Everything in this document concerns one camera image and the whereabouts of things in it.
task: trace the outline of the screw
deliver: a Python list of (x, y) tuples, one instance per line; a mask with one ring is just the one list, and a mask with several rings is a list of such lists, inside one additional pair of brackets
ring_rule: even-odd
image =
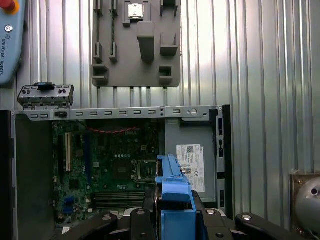
[(191, 110), (191, 115), (195, 116), (195, 115), (197, 115), (197, 114), (198, 114), (197, 109), (192, 109), (192, 110)]
[(250, 221), (251, 217), (249, 215), (242, 215), (242, 218), (246, 221)]
[(206, 213), (209, 214), (209, 215), (213, 215), (213, 214), (215, 214), (216, 212), (215, 212), (214, 210), (212, 210), (212, 209), (208, 209), (208, 210), (206, 211)]
[(102, 220), (105, 220), (105, 221), (108, 221), (108, 220), (110, 220), (111, 219), (111, 217), (108, 215), (108, 216), (104, 216), (103, 218), (102, 218)]
[(14, 27), (11, 26), (11, 25), (6, 25), (4, 27), (4, 30), (5, 30), (6, 33), (11, 33), (13, 31), (13, 29), (14, 29)]

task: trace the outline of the wire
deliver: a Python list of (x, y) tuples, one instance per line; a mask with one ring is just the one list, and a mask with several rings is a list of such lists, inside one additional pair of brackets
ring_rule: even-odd
[(97, 133), (97, 134), (122, 134), (122, 133), (130, 132), (130, 131), (133, 131), (133, 130), (137, 129), (137, 127), (133, 126), (133, 127), (127, 128), (127, 129), (120, 130), (120, 131), (103, 131), (103, 130), (99, 130), (99, 129), (88, 127), (87, 125), (85, 125), (84, 123), (80, 122), (79, 120), (77, 120), (77, 123), (79, 123), (82, 126), (84, 126), (87, 130), (89, 130), (91, 132), (94, 132), (94, 133)]

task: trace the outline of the metal bracket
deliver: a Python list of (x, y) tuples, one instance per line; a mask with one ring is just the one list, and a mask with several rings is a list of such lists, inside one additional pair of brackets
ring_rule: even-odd
[(48, 107), (67, 109), (74, 103), (73, 85), (55, 85), (50, 82), (39, 82), (34, 85), (24, 86), (19, 95), (18, 103), (24, 110), (43, 110)]

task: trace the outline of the red cable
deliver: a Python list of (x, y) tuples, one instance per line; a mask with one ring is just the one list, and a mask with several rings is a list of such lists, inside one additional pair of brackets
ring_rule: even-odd
[(94, 128), (90, 128), (87, 127), (88, 130), (94, 132), (94, 133), (99, 133), (99, 134), (122, 134), (124, 132), (129, 132), (129, 131), (133, 131), (136, 129), (136, 127), (130, 127), (121, 131), (102, 131), (102, 130), (98, 130), (98, 129), (94, 129)]

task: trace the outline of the barcode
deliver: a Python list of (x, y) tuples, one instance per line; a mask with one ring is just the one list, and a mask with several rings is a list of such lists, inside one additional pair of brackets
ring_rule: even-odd
[(193, 153), (194, 153), (194, 147), (193, 147), (193, 146), (187, 146), (186, 152), (187, 152), (188, 154), (193, 154)]

